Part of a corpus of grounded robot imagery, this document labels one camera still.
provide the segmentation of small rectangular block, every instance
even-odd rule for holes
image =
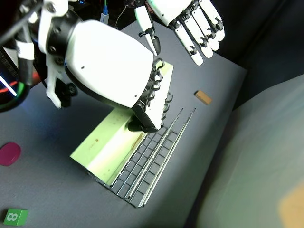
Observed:
[[[6,213],[3,224],[9,226],[23,226],[27,220],[28,210],[10,208]]]
[[[205,105],[209,105],[212,101],[211,97],[200,90],[195,93],[195,96]]]

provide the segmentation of gray fabric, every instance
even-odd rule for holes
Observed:
[[[303,183],[304,76],[271,87],[235,110],[197,227],[281,228],[279,204]]]
[[[111,108],[80,92],[70,108],[58,110],[38,85],[19,108],[1,114],[0,145],[16,142],[22,154],[11,167],[0,167],[0,210],[28,209],[25,227],[29,228],[184,225],[246,72],[218,55],[198,67],[172,31],[159,24],[155,27],[161,56],[174,65],[174,100],[166,122],[182,107],[181,122],[194,107],[197,110],[148,204],[133,208],[69,158]],[[137,39],[139,31],[137,23],[124,30]],[[212,97],[209,106],[193,95],[197,90]]]

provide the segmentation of white cable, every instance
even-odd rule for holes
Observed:
[[[122,11],[122,13],[118,16],[117,20],[116,20],[116,23],[115,23],[115,27],[117,27],[117,22],[120,18],[120,16],[124,13],[125,9],[127,8],[127,6],[124,7],[124,10]]]
[[[14,95],[17,96],[17,93],[9,86],[9,84],[4,80],[4,78],[0,75],[0,81],[8,88],[8,90]]]

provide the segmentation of metal wire rack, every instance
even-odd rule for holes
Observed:
[[[146,135],[111,186],[91,175],[97,182],[134,207],[143,207],[149,200],[194,111],[195,109],[178,133],[173,131],[173,126],[182,110],[169,127]]]

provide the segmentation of wire grid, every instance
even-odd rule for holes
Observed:
[[[157,175],[161,175],[162,164],[168,159],[170,148],[178,136],[170,130],[160,149],[154,154],[167,129],[163,127],[156,133],[146,135],[111,186],[95,177],[96,181],[136,208],[143,206],[145,193],[154,188],[152,182]]]

